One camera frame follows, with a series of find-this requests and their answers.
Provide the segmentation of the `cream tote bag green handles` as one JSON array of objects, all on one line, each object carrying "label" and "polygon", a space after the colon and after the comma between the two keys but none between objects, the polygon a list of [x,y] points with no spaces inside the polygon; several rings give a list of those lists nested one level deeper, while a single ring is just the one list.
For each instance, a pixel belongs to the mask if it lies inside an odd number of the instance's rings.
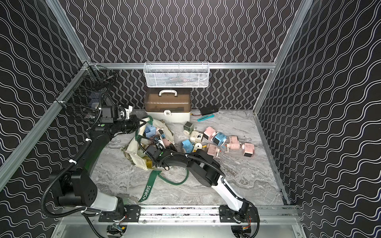
[{"label": "cream tote bag green handles", "polygon": [[164,177],[162,172],[167,170],[168,166],[163,168],[159,165],[158,159],[155,158],[155,156],[160,156],[164,149],[170,149],[173,146],[173,141],[173,134],[164,122],[153,119],[151,116],[138,119],[137,128],[134,129],[134,137],[124,148],[124,154],[138,168],[145,171],[150,170],[139,203],[148,200],[157,178],[174,186],[180,186],[188,180],[189,171],[186,171],[185,178],[178,182]]}]

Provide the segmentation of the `blue rounded pencil sharpener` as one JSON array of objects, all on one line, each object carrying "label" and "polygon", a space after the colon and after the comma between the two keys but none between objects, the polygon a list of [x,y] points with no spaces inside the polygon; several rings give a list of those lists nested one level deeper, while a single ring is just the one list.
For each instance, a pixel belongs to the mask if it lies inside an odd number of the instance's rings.
[{"label": "blue rounded pencil sharpener", "polygon": [[192,153],[193,149],[194,145],[189,139],[182,141],[182,150],[184,153]]}]

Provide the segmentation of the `yellow pencil sharpener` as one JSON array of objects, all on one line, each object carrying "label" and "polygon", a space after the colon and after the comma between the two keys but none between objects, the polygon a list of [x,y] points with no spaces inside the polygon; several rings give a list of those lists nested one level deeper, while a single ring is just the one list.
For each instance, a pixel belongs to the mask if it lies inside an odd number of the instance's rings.
[{"label": "yellow pencil sharpener", "polygon": [[193,148],[193,152],[197,152],[197,150],[203,149],[203,145],[201,143],[196,143]]}]

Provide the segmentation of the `green pencil sharpener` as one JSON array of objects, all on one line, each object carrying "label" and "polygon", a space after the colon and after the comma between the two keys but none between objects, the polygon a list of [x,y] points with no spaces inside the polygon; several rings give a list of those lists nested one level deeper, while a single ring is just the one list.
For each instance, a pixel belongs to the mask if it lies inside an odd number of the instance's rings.
[{"label": "green pencil sharpener", "polygon": [[194,131],[194,124],[191,122],[186,122],[183,125],[183,133],[185,135],[190,135]]}]

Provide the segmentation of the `cream white pencil sharpener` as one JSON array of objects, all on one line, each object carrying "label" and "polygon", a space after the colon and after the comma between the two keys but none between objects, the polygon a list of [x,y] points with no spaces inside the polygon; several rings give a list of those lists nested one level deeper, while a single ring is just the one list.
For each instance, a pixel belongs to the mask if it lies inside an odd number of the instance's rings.
[{"label": "cream white pencil sharpener", "polygon": [[190,134],[190,142],[201,143],[203,140],[203,133],[198,131],[192,131]]}]

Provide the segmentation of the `pink boxy pencil sharpener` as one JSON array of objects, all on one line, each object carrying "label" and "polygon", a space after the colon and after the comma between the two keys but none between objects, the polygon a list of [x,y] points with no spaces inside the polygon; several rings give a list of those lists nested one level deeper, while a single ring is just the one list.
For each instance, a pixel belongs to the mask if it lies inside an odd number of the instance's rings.
[{"label": "pink boxy pencil sharpener", "polygon": [[212,156],[213,158],[217,158],[220,153],[220,148],[214,144],[209,144],[207,146],[207,154]]}]

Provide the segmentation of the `blue square pencil sharpener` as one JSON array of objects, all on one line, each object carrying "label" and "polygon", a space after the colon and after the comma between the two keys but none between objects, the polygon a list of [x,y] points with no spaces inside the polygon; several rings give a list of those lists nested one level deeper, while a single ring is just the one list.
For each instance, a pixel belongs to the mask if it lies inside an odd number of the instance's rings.
[{"label": "blue square pencil sharpener", "polygon": [[214,144],[216,144],[217,146],[222,146],[225,143],[226,140],[227,140],[227,136],[224,133],[222,133],[222,132],[218,132],[214,136],[212,142]]}]

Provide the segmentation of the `pink round pencil sharpener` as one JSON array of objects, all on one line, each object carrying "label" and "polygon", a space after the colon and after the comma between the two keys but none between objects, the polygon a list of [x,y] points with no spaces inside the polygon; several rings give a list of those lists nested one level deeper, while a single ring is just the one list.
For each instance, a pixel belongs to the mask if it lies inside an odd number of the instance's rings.
[{"label": "pink round pencil sharpener", "polygon": [[241,143],[238,140],[237,136],[229,136],[228,142],[226,143],[226,153],[229,153],[230,150],[239,150],[241,149]]}]

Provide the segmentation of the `pink square pencil sharpener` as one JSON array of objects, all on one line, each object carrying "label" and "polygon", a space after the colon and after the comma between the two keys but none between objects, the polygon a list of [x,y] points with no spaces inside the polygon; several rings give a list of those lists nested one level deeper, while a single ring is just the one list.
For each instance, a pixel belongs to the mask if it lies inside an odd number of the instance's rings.
[{"label": "pink square pencil sharpener", "polygon": [[243,143],[242,144],[242,149],[243,149],[243,156],[245,157],[253,157],[253,155],[255,154],[255,146],[251,143]]}]

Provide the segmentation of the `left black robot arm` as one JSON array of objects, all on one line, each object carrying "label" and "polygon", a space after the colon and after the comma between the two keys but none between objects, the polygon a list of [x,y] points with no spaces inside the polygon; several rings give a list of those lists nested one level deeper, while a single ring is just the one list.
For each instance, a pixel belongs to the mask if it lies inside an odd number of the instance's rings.
[{"label": "left black robot arm", "polygon": [[41,199],[41,212],[49,218],[62,218],[77,212],[105,214],[111,220],[122,220],[126,215],[123,200],[101,192],[90,177],[90,172],[103,149],[119,134],[135,133],[146,125],[136,115],[128,120],[96,123],[85,134],[85,144],[68,166],[53,171],[49,185]]}]

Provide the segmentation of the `light blue pencil sharpener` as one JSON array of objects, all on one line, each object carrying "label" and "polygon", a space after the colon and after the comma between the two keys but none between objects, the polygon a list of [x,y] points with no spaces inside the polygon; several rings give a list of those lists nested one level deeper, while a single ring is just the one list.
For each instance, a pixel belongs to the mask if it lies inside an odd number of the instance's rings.
[{"label": "light blue pencil sharpener", "polygon": [[147,124],[144,130],[145,137],[151,138],[156,135],[157,128],[153,125]]}]

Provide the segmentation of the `brown lid white toolbox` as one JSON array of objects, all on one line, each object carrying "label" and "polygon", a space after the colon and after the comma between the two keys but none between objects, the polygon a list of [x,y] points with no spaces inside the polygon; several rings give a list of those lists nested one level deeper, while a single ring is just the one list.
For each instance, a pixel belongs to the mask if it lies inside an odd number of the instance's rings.
[{"label": "brown lid white toolbox", "polygon": [[145,112],[167,123],[186,123],[191,117],[189,88],[149,88],[144,100]]}]

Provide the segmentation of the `teal utility knife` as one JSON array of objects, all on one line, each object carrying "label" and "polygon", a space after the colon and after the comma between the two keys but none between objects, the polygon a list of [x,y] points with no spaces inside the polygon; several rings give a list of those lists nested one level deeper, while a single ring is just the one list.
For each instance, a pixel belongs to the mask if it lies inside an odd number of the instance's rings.
[{"label": "teal utility knife", "polygon": [[205,115],[205,116],[200,117],[199,119],[197,119],[197,121],[203,122],[203,121],[206,121],[206,120],[214,118],[214,117],[215,117],[214,114],[209,114],[209,115]]}]

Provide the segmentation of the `black battery pack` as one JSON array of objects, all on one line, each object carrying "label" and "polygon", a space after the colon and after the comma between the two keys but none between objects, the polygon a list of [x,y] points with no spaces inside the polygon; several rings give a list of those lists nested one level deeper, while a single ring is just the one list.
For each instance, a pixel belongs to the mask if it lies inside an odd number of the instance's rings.
[{"label": "black battery pack", "polygon": [[219,112],[219,108],[217,106],[207,106],[207,107],[200,108],[199,111],[202,116],[206,116],[209,114]]}]

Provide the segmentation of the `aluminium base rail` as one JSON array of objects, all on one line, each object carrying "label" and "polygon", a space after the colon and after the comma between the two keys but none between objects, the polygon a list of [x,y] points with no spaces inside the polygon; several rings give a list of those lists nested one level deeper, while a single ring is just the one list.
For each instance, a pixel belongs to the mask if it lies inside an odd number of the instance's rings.
[{"label": "aluminium base rail", "polygon": [[[258,205],[262,225],[296,225],[298,211],[290,205]],[[128,206],[127,218],[91,218],[93,224],[111,225],[236,225],[225,205],[140,205]]]}]

